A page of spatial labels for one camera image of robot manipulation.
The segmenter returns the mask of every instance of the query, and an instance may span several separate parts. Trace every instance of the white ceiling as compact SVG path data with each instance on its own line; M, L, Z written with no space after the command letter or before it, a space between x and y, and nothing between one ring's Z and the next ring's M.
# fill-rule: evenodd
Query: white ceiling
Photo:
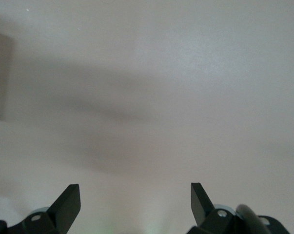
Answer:
M191 182L294 234L294 0L0 0L0 219L185 234Z

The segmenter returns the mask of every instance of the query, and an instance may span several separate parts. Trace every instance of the black cable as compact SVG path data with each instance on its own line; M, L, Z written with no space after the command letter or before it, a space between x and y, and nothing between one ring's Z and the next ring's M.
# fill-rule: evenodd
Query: black cable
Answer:
M236 212L241 216L251 234L271 234L265 224L247 205L238 205Z

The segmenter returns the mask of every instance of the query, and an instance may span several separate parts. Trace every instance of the metal bolt head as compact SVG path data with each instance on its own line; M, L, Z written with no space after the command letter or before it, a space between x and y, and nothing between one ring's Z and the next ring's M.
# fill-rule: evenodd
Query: metal bolt head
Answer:
M260 221L262 221L263 224L265 224L266 226L270 225L270 222L268 219L264 218L264 217L261 217L260 218Z
M38 214L38 215L33 216L33 217L31 218L31 221L34 222L34 221L37 221L37 220L39 220L39 219L40 219L40 215Z
M224 210L219 210L217 214L222 218L225 218L227 216L227 212L225 212Z

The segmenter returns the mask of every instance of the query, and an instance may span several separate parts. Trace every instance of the screw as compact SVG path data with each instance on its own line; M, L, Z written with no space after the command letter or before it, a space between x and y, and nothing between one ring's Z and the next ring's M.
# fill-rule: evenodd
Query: screw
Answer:
M270 222L268 219L264 218L264 217L261 217L260 218L260 221L262 221L263 224L265 224L266 226L270 225Z
M225 212L225 211L223 211L223 210L219 210L219 211L217 212L217 214L218 214L220 217L222 217L222 218L225 218L225 217L227 216L227 212Z
M39 220L40 219L40 215L35 215L31 218L31 221L36 221L36 220Z

